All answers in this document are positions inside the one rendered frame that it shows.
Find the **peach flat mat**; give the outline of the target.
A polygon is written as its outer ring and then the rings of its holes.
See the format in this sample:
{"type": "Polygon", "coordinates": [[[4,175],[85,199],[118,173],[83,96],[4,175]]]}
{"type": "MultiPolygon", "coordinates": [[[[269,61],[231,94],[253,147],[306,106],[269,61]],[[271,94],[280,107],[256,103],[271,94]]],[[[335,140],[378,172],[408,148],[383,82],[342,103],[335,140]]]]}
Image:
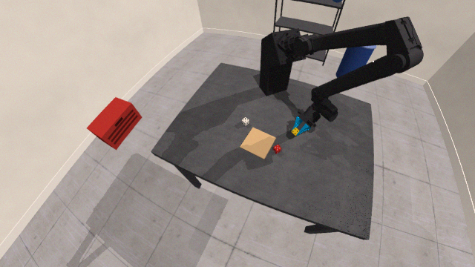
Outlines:
{"type": "Polygon", "coordinates": [[[240,148],[265,159],[276,137],[252,128],[240,148]]]}

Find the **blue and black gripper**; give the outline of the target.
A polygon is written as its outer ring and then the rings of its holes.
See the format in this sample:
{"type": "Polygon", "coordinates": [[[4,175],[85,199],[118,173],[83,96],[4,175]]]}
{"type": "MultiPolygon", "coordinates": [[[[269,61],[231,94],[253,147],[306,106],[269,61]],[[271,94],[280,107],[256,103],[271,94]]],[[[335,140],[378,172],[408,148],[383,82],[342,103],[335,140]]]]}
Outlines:
{"type": "Polygon", "coordinates": [[[313,110],[312,106],[310,106],[310,108],[308,108],[305,113],[302,113],[300,111],[298,111],[298,113],[300,115],[296,117],[295,125],[294,125],[293,129],[297,128],[303,121],[306,124],[302,127],[302,129],[300,129],[300,131],[298,132],[298,134],[296,136],[303,133],[304,131],[307,131],[307,130],[311,129],[311,126],[314,126],[314,128],[315,128],[316,125],[313,123],[313,121],[319,115],[319,112],[317,112],[317,110],[313,110]],[[298,123],[298,121],[299,121],[299,123],[298,123]]]}

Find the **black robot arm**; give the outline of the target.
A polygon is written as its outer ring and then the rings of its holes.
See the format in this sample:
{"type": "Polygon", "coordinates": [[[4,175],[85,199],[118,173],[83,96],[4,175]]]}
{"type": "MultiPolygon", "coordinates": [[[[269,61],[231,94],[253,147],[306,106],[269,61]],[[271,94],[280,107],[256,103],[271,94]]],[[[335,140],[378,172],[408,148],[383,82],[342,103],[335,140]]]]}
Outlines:
{"type": "MultiPolygon", "coordinates": [[[[278,42],[278,46],[293,59],[312,55],[320,50],[373,45],[387,45],[387,55],[312,89],[313,110],[321,112],[329,122],[335,120],[338,115],[338,109],[328,99],[329,96],[395,73],[403,73],[423,60],[422,44],[410,17],[320,36],[318,34],[292,36],[289,32],[285,32],[278,42]]],[[[313,123],[317,122],[321,115],[319,114],[313,123]]]]}

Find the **red die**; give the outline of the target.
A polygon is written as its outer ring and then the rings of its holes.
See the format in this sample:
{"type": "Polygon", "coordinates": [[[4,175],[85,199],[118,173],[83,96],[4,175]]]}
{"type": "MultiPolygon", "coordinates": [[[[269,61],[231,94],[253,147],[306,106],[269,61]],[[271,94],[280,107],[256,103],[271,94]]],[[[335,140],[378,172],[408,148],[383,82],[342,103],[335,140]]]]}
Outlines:
{"type": "Polygon", "coordinates": [[[273,151],[277,154],[281,151],[281,147],[279,145],[276,145],[274,148],[273,148],[273,151]]]}

